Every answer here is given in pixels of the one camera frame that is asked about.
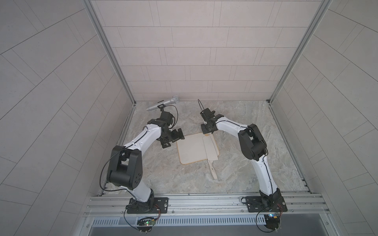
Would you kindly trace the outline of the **beige cutting board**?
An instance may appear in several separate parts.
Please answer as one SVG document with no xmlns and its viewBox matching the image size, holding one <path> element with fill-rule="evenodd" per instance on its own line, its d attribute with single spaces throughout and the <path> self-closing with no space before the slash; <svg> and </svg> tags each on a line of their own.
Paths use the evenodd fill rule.
<svg viewBox="0 0 378 236">
<path fill-rule="evenodd" d="M 205 134 L 198 133 L 186 136 L 184 140 L 177 141 L 180 163 L 188 165 L 207 160 L 203 137 Z"/>
</svg>

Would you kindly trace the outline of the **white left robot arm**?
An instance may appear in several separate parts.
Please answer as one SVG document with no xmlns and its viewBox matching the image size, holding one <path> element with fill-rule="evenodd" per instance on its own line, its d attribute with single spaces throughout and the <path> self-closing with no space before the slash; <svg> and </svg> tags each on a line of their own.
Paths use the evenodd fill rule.
<svg viewBox="0 0 378 236">
<path fill-rule="evenodd" d="M 163 148 L 178 140 L 184 140 L 182 129 L 171 130 L 164 122 L 151 123 L 124 146 L 115 146 L 109 159 L 107 182 L 129 192 L 132 204 L 142 211 L 150 211 L 155 205 L 154 192 L 143 181 L 142 156 L 154 141 L 160 141 Z"/>
</svg>

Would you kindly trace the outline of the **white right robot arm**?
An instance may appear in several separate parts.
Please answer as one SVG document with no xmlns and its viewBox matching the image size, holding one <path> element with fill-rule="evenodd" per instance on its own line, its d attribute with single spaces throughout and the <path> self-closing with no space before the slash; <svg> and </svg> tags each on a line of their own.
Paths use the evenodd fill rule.
<svg viewBox="0 0 378 236">
<path fill-rule="evenodd" d="M 267 143 L 259 128 L 255 124 L 239 124 L 220 114 L 216 116 L 202 114 L 201 116 L 204 120 L 201 125 L 204 134 L 221 130 L 238 138 L 243 155 L 251 160 L 258 177 L 262 204 L 267 208 L 272 208 L 281 197 L 281 192 L 271 175 L 266 160 L 268 156 Z"/>
</svg>

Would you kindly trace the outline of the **left green circuit board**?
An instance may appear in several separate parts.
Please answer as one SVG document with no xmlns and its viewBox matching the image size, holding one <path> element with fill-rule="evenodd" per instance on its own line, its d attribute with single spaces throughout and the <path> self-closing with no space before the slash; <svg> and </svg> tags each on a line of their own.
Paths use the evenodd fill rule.
<svg viewBox="0 0 378 236">
<path fill-rule="evenodd" d="M 157 218 L 153 218 L 153 217 L 144 217 L 137 221 L 136 228 L 141 232 L 148 233 L 152 230 L 157 220 L 158 220 Z"/>
</svg>

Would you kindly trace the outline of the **green circuit board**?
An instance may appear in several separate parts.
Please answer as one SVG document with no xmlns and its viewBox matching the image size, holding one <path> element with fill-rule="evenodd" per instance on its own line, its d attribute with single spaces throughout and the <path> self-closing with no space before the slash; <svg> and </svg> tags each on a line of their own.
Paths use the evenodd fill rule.
<svg viewBox="0 0 378 236">
<path fill-rule="evenodd" d="M 152 230 L 157 220 L 158 220 L 157 218 L 153 218 L 153 217 L 144 217 L 137 221 L 136 228 L 141 232 L 148 233 Z"/>
<path fill-rule="evenodd" d="M 281 218 L 276 214 L 265 214 L 265 227 L 270 231 L 275 231 L 280 228 Z"/>
</svg>

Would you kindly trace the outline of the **right green circuit board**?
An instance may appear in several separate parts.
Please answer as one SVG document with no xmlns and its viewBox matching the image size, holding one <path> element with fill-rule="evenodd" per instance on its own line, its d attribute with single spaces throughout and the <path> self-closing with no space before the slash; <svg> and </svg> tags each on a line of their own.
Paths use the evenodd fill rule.
<svg viewBox="0 0 378 236">
<path fill-rule="evenodd" d="M 265 214 L 265 227 L 270 231 L 275 231 L 280 228 L 281 218 L 276 214 Z"/>
</svg>

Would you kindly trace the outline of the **black microphone stand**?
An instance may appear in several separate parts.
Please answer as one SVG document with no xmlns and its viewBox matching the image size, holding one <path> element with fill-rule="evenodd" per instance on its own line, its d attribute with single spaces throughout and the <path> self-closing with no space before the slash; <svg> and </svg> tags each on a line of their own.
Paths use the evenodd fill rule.
<svg viewBox="0 0 378 236">
<path fill-rule="evenodd" d="M 160 105 L 158 105 L 157 107 L 160 109 L 160 112 L 161 112 L 161 113 L 164 113 L 164 108 L 166 107 L 166 105 L 164 105 L 164 104 L 160 104 Z"/>
</svg>

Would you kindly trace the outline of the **grey handheld microphone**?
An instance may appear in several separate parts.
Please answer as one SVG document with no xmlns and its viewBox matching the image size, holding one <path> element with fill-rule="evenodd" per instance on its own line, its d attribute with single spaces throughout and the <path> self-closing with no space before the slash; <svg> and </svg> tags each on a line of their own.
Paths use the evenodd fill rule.
<svg viewBox="0 0 378 236">
<path fill-rule="evenodd" d="M 157 102 L 156 104 L 150 106 L 146 110 L 152 111 L 152 110 L 155 110 L 155 109 L 160 109 L 160 108 L 166 107 L 166 106 L 171 105 L 171 104 L 176 104 L 178 102 L 179 102 L 179 97 L 177 95 L 175 95 L 170 99 L 166 99 L 166 100 L 162 100 L 162 101 Z"/>
</svg>

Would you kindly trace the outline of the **aluminium mounting rail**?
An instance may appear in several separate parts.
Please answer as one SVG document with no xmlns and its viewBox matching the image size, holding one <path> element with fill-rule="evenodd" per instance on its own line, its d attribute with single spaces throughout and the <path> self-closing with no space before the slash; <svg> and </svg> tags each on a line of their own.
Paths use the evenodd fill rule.
<svg viewBox="0 0 378 236">
<path fill-rule="evenodd" d="M 167 213 L 163 216 L 184 215 L 246 215 L 259 212 L 248 212 L 241 202 L 243 197 L 260 196 L 259 193 L 226 193 L 226 194 L 157 194 L 155 198 L 169 198 Z M 283 192 L 286 203 L 286 214 L 323 214 L 330 210 L 321 194 L 310 192 Z M 84 217 L 122 216 L 131 197 L 129 195 L 108 195 L 91 197 L 84 208 Z"/>
</svg>

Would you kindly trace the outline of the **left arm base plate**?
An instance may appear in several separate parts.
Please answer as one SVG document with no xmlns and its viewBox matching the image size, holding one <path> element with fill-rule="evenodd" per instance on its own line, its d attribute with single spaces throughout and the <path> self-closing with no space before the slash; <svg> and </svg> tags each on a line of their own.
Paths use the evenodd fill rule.
<svg viewBox="0 0 378 236">
<path fill-rule="evenodd" d="M 154 198 L 154 201 L 148 200 L 143 203 L 135 199 L 130 199 L 127 205 L 127 214 L 166 214 L 168 208 L 169 198 Z"/>
</svg>

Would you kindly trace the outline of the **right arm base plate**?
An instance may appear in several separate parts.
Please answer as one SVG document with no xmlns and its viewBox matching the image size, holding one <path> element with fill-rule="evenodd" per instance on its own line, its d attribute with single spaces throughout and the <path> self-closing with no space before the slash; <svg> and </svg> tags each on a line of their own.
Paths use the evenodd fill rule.
<svg viewBox="0 0 378 236">
<path fill-rule="evenodd" d="M 261 196 L 248 196 L 243 197 L 241 200 L 248 208 L 248 212 L 287 212 L 287 206 L 282 196 L 261 197 Z"/>
</svg>

